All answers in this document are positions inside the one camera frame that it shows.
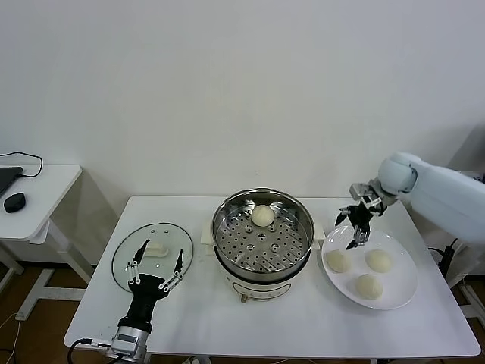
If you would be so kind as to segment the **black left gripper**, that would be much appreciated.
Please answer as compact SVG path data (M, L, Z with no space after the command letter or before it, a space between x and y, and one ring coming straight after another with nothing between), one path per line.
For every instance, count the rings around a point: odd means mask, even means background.
M124 325L139 330L152 330L152 315L155 304L168 296L183 280L183 249L180 249L173 274L165 280L158 276L139 274L139 264L145 255L150 239L147 239L135 252L131 262L127 263L129 288L133 298L124 317Z

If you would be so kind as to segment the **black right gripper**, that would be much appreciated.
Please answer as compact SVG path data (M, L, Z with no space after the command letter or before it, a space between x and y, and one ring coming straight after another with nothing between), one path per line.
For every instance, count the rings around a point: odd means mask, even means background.
M336 217L335 226L338 226L349 216L349 220L354 228L352 241L347 245L346 250L364 246L370 236L370 220L374 216L383 215L383 203L375 206L366 206L363 202L358 205L346 206L339 209Z

